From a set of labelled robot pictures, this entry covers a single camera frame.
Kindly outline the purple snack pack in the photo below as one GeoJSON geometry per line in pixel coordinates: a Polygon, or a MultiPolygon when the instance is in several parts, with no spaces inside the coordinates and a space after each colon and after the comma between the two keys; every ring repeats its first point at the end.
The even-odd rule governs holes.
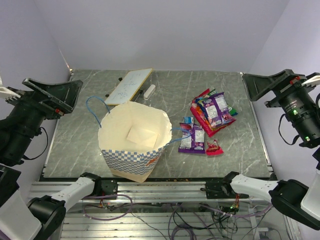
{"type": "Polygon", "coordinates": [[[195,123],[180,123],[182,139],[179,153],[205,154],[205,131],[195,123]]]}
{"type": "Polygon", "coordinates": [[[201,107],[201,109],[212,128],[218,128],[231,122],[232,116],[229,113],[224,92],[203,97],[202,99],[204,107],[201,107]]]}

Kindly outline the blue snack bag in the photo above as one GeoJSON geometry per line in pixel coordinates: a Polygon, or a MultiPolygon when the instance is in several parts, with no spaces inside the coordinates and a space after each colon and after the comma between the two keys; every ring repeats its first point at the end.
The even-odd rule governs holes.
{"type": "Polygon", "coordinates": [[[197,98],[195,100],[196,104],[200,107],[200,108],[204,108],[204,103],[203,103],[203,99],[201,98],[197,98]]]}

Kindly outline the pink snack bag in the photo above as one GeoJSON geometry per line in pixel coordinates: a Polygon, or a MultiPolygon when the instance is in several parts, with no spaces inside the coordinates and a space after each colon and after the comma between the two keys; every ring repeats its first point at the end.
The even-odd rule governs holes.
{"type": "Polygon", "coordinates": [[[230,126],[231,124],[233,124],[236,119],[232,116],[231,117],[231,122],[229,123],[225,123],[220,127],[214,127],[212,128],[208,122],[208,120],[205,118],[205,115],[203,113],[203,111],[201,110],[201,108],[196,104],[196,99],[200,98],[200,97],[205,97],[207,96],[209,93],[213,93],[215,92],[215,89],[213,88],[213,90],[210,90],[209,88],[207,88],[204,92],[202,92],[199,96],[195,97],[192,102],[191,102],[191,106],[190,106],[190,111],[193,114],[194,118],[198,121],[198,123],[200,124],[200,126],[204,129],[204,131],[207,133],[207,135],[209,137],[212,137],[213,135],[215,135],[217,132],[219,132],[220,130],[226,128],[227,126],[230,126]]]}

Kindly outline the blue white snack pack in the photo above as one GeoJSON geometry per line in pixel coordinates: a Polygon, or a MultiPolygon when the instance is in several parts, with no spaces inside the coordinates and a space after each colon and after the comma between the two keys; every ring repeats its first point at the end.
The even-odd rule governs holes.
{"type": "Polygon", "coordinates": [[[183,122],[185,124],[194,124],[195,123],[195,118],[193,116],[185,116],[183,118],[183,122]]]}

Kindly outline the red snack pack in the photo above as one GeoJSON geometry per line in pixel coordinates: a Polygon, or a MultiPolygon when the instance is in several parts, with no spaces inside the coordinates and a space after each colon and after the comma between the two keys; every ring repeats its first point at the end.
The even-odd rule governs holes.
{"type": "Polygon", "coordinates": [[[224,153],[223,149],[218,144],[216,139],[213,142],[207,142],[207,149],[205,150],[205,154],[207,156],[218,156],[224,153]]]}

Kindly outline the blue checkered paper bag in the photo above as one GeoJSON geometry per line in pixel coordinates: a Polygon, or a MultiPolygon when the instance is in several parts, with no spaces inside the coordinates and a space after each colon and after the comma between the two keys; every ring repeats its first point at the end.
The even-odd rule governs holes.
{"type": "Polygon", "coordinates": [[[174,142],[167,113],[134,101],[108,108],[98,119],[98,147],[115,176],[143,183],[174,142]]]}

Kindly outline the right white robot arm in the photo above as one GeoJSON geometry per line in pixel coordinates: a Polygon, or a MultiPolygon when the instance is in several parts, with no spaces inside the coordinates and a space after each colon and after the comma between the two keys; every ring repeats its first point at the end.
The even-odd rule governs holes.
{"type": "MultiPolygon", "coordinates": [[[[320,147],[320,99],[312,100],[309,92],[320,83],[320,74],[294,73],[291,69],[274,75],[263,76],[245,73],[242,76],[249,99],[259,100],[268,92],[275,98],[266,101],[268,108],[282,108],[282,115],[297,131],[293,139],[303,148],[320,147]]],[[[320,167],[316,167],[311,186],[298,180],[261,180],[232,171],[222,180],[221,194],[231,198],[235,194],[245,194],[260,198],[272,204],[283,215],[296,220],[314,230],[320,229],[320,167]]]]}

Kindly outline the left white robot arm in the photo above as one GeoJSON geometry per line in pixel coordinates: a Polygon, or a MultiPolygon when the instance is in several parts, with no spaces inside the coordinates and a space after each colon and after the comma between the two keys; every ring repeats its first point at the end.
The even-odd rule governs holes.
{"type": "Polygon", "coordinates": [[[47,240],[62,224],[67,211],[80,200],[98,198],[102,179],[85,172],[63,190],[26,201],[19,166],[28,161],[33,138],[45,130],[45,120],[73,112],[83,86],[81,80],[44,83],[26,78],[27,90],[0,88],[0,97],[12,105],[0,122],[0,237],[3,240],[47,240]]]}

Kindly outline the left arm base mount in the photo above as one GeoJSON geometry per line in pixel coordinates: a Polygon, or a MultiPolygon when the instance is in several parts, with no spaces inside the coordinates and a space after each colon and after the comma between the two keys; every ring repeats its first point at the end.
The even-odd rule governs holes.
{"type": "Polygon", "coordinates": [[[101,184],[99,185],[100,189],[94,187],[93,193],[91,195],[86,196],[84,199],[96,199],[102,200],[103,196],[107,196],[107,200],[115,200],[117,198],[118,193],[118,183],[111,180],[101,180],[101,184]]]}

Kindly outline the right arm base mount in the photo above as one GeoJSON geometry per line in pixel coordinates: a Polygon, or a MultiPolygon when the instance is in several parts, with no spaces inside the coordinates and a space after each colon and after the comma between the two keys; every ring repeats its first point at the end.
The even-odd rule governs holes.
{"type": "Polygon", "coordinates": [[[235,199],[234,192],[225,192],[223,180],[221,178],[212,178],[205,182],[204,187],[200,189],[206,194],[207,199],[235,199]]]}

